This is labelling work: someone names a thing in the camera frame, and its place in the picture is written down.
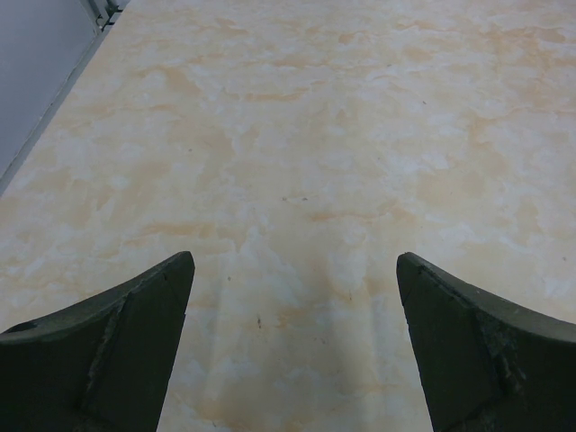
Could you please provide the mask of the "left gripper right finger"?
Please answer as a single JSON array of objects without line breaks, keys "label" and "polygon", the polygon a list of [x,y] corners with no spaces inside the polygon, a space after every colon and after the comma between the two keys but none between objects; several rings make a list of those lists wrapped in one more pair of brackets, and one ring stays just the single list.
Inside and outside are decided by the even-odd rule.
[{"label": "left gripper right finger", "polygon": [[413,253],[400,300],[435,431],[573,431],[575,326]]}]

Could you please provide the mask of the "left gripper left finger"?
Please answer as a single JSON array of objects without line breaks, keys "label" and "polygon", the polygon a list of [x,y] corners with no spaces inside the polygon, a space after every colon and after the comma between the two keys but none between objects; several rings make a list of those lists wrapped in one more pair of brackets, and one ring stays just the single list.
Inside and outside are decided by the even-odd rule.
[{"label": "left gripper left finger", "polygon": [[3,431],[154,431],[185,322],[194,260],[133,279],[1,334]]}]

